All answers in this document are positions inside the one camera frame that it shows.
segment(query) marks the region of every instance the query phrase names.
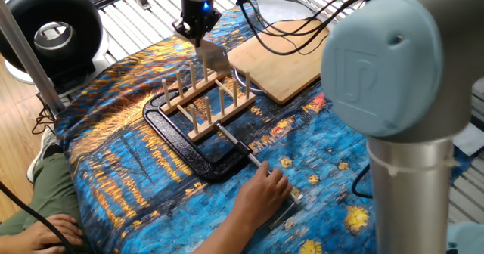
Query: person's arm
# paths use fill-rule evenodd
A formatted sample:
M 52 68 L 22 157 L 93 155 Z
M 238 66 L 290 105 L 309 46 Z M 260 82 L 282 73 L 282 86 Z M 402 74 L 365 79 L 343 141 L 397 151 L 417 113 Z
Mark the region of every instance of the person's arm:
M 238 254 L 289 196 L 293 186 L 280 169 L 267 176 L 268 162 L 241 188 L 225 221 L 192 254 Z
M 73 246 L 82 246 L 82 231 L 75 224 L 76 220 L 68 215 L 47 217 Z M 66 249 L 61 240 L 41 222 L 36 222 L 25 231 L 13 236 L 0 237 L 1 254 L 58 254 Z

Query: wooden peg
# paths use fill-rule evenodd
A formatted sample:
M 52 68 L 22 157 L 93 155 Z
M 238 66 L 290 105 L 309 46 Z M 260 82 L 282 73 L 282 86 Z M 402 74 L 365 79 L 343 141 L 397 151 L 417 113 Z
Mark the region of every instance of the wooden peg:
M 212 111 L 210 110 L 210 99 L 208 96 L 205 97 L 205 112 L 206 120 L 209 122 L 209 125 L 212 125 Z
M 225 92 L 227 92 L 228 95 L 234 97 L 232 94 L 232 91 L 230 91 L 227 87 L 225 87 L 219 80 L 216 80 L 215 83 L 220 87 L 223 88 Z
M 249 100 L 245 100 L 245 97 L 238 98 L 238 106 L 234 107 L 233 104 L 230 106 L 227 106 L 226 108 L 223 108 L 223 113 L 222 111 L 217 113 L 216 115 L 212 116 L 212 121 L 220 121 L 221 123 L 228 121 L 231 117 L 234 115 L 237 115 L 237 113 L 244 111 L 247 109 L 255 100 L 256 96 L 253 93 L 250 93 Z M 198 125 L 198 133 L 195 133 L 194 130 L 190 131 L 188 133 L 188 137 L 193 141 L 196 142 L 203 138 L 203 136 L 209 134 L 210 132 L 213 131 L 213 123 L 209 123 L 209 121 L 205 121 L 203 124 Z
M 245 100 L 249 100 L 250 93 L 250 73 L 245 73 Z
M 224 105 L 224 89 L 219 88 L 219 97 L 220 97 L 220 113 L 222 116 L 225 115 L 225 105 Z
M 181 113 L 183 113 L 183 115 L 185 115 L 185 117 L 191 120 L 191 115 L 188 114 L 187 110 L 184 110 L 183 107 L 180 105 L 176 105 L 176 107 L 178 108 L 178 110 L 180 110 Z
M 195 134 L 198 134 L 197 114 L 195 113 L 194 107 L 191 107 L 191 122 L 194 124 Z
M 205 82 L 209 81 L 209 71 L 207 69 L 208 61 L 206 60 L 206 55 L 203 55 L 203 76 L 205 77 Z
M 194 90 L 196 90 L 197 81 L 195 80 L 195 67 L 193 62 L 190 62 L 190 76 L 191 76 L 191 86 Z
M 171 107 L 172 103 L 169 100 L 169 92 L 168 92 L 168 85 L 166 84 L 166 79 L 163 79 L 161 82 L 163 83 L 163 93 L 165 93 L 166 105 L 168 107 Z
M 178 93 L 180 94 L 180 98 L 183 98 L 183 84 L 182 84 L 182 75 L 180 72 L 176 73 L 176 82 L 178 83 Z
M 185 105 L 190 100 L 196 98 L 196 96 L 198 96 L 199 94 L 202 94 L 203 92 L 205 92 L 208 88 L 213 87 L 215 85 L 216 79 L 223 79 L 224 77 L 225 76 L 222 75 L 222 74 L 211 73 L 209 75 L 209 81 L 208 82 L 205 82 L 203 80 L 199 81 L 197 83 L 197 89 L 196 90 L 194 90 L 193 87 L 187 88 L 183 92 L 183 98 L 181 96 L 177 96 L 175 98 L 172 98 L 172 101 L 171 101 L 172 106 L 168 107 L 168 105 L 164 104 L 160 108 L 161 111 L 163 111 L 166 115 L 169 115 L 173 111 L 177 110 L 177 107 L 176 107 L 177 105 L 179 105 L 179 104 L 182 105 L 182 106 Z
M 232 87 L 234 88 L 234 96 L 232 96 L 234 99 L 234 107 L 237 107 L 237 80 L 232 80 Z

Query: starry night tablecloth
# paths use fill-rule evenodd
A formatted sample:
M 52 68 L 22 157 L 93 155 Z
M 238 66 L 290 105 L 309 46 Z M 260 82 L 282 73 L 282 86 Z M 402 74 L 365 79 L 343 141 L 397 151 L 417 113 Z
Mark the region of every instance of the starry night tablecloth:
M 235 8 L 206 39 L 230 51 L 251 36 Z M 175 37 L 159 42 L 107 68 L 57 118 L 82 224 L 97 253 L 190 253 L 225 219 L 238 189 L 256 171 L 248 165 L 224 183 L 201 181 L 144 121 L 143 106 L 163 90 L 161 80 L 176 88 L 180 71 L 188 84 L 188 61 L 194 58 L 188 42 Z M 203 77 L 199 61 L 196 67 Z M 230 77 L 224 83 L 230 88 Z M 207 95 L 215 115 L 218 92 Z M 202 123 L 203 102 L 192 104 Z M 171 118 L 183 132 L 192 130 L 184 116 Z M 284 106 L 257 96 L 227 128 L 260 160 L 282 168 L 304 195 L 285 223 L 273 231 L 259 229 L 245 253 L 375 252 L 372 202 L 350 193 L 368 164 L 365 138 L 334 115 L 319 82 Z M 200 144 L 212 159 L 229 147 L 217 134 Z M 456 156 L 462 168 L 454 177 L 469 165 L 458 151 Z M 365 178 L 360 191 L 370 190 Z

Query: silver metal cylinder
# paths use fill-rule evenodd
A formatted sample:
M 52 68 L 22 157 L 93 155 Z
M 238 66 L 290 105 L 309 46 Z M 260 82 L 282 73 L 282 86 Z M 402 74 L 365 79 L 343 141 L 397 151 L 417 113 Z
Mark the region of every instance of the silver metal cylinder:
M 451 138 L 422 144 L 368 139 L 378 253 L 445 253 L 453 150 Z

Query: green pants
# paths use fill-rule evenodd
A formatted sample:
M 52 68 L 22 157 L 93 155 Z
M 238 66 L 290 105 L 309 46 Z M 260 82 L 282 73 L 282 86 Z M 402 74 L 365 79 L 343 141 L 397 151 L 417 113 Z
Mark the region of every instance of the green pants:
M 67 214 L 80 223 L 81 215 L 77 195 L 63 154 L 56 154 L 41 161 L 34 171 L 33 197 L 29 206 L 44 217 Z M 25 231 L 37 220 L 20 210 L 0 225 L 0 236 L 15 235 Z M 83 231 L 84 246 L 79 253 L 93 253 Z

